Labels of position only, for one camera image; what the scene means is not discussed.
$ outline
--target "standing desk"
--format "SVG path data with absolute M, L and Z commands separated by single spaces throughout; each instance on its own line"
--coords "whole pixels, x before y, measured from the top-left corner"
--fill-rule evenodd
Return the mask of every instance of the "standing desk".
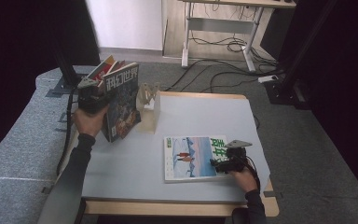
M 195 31 L 209 31 L 220 33 L 233 33 L 233 34 L 248 34 L 250 38 L 246 47 L 242 47 L 242 52 L 245 57 L 246 63 L 250 72 L 255 72 L 255 66 L 250 55 L 250 49 L 255 39 L 255 32 L 257 31 L 258 24 L 260 23 L 264 7 L 273 8 L 294 8 L 295 2 L 285 3 L 283 0 L 180 0 L 186 3 L 186 23 L 185 23 L 185 42 L 182 51 L 182 67 L 188 67 L 188 32 Z M 195 3 L 203 4 L 221 4 L 233 6 L 247 6 L 257 7 L 254 21 L 230 21 L 230 20 L 217 20 L 206 18 L 191 17 L 191 5 Z
M 251 142 L 247 155 L 257 168 L 266 215 L 279 214 L 269 167 L 248 100 L 243 95 L 162 92 L 155 134 L 136 127 L 125 139 L 108 143 L 99 133 L 91 152 L 82 196 L 86 214 L 230 217 L 245 206 L 233 178 L 210 182 L 164 183 L 164 136 L 224 134 L 228 142 Z M 71 148 L 77 145 L 74 137 Z

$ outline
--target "book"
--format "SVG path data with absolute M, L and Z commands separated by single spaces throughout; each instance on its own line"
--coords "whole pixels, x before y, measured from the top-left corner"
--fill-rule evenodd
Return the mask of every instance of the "book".
M 103 126 L 103 134 L 109 142 L 124 138 L 141 121 L 136 109 L 139 64 L 120 62 L 115 67 L 117 69 L 102 76 L 104 94 L 111 96 Z
M 87 77 L 92 80 L 96 80 L 100 82 L 102 80 L 102 76 L 106 75 L 108 71 L 113 67 L 116 61 L 112 55 L 107 57 L 103 62 L 101 62 L 97 67 L 92 70 Z
M 207 181 L 227 177 L 217 173 L 212 160 L 227 160 L 227 139 L 214 136 L 164 137 L 165 182 Z

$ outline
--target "hand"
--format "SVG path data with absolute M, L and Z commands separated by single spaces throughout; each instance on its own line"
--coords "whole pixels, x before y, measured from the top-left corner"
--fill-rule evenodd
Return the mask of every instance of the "hand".
M 72 119 L 79 133 L 86 133 L 93 137 L 97 136 L 103 127 L 103 115 L 106 113 L 108 106 L 109 105 L 96 114 L 89 114 L 82 109 L 77 109 Z
M 257 189 L 257 184 L 255 178 L 252 176 L 252 173 L 248 169 L 243 169 L 241 172 L 230 171 L 229 172 L 237 180 L 240 188 L 245 191 L 245 193 Z

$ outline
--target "gray fabric surface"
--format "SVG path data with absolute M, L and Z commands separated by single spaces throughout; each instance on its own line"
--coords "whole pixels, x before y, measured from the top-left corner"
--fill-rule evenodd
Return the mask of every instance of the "gray fabric surface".
M 184 87 L 205 66 L 196 65 L 178 86 Z M 91 70 L 76 67 L 80 73 Z M 222 71 L 228 69 L 208 68 L 185 91 L 208 88 L 212 75 Z M 180 64 L 141 63 L 139 78 L 140 83 L 160 81 L 164 90 L 184 72 Z M 41 190 L 56 178 L 65 137 L 56 129 L 65 129 L 59 119 L 67 96 L 45 95 L 60 77 L 59 69 L 38 77 L 33 98 L 0 144 L 0 223 L 35 223 L 46 200 Z M 251 79 L 255 78 L 223 75 L 214 83 L 234 85 Z M 358 223 L 358 181 L 310 111 L 271 105 L 258 82 L 214 91 L 244 94 L 261 122 L 258 134 L 281 211 L 277 217 L 269 217 L 269 223 Z M 95 217 L 86 216 L 83 223 L 95 221 Z

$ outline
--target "open magazine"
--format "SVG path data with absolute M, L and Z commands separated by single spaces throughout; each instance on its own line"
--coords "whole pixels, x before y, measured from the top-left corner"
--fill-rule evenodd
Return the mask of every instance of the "open magazine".
M 214 136 L 164 138 L 165 182 L 207 181 L 227 177 L 217 173 L 210 159 L 224 161 L 227 139 Z

